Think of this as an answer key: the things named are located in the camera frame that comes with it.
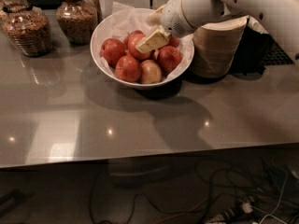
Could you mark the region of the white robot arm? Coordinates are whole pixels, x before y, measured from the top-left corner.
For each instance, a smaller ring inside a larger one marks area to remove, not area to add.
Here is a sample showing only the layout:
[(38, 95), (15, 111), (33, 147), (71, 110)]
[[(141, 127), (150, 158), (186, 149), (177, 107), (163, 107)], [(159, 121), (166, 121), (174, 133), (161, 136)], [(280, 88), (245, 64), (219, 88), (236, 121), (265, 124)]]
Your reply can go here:
[(169, 0), (159, 22), (136, 45), (146, 53), (164, 46), (170, 36), (184, 37), (207, 23), (249, 15), (299, 64), (299, 0)]

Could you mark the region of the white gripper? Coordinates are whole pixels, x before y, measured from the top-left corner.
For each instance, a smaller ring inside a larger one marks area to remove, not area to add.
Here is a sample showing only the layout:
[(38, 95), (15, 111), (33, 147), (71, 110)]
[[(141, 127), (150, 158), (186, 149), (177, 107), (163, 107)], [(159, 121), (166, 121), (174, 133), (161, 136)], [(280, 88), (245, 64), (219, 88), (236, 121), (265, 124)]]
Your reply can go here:
[(183, 14), (182, 0), (169, 0), (164, 6), (158, 7), (148, 15), (146, 23), (153, 27), (135, 46), (141, 53), (167, 45), (170, 35), (184, 37), (193, 32)]

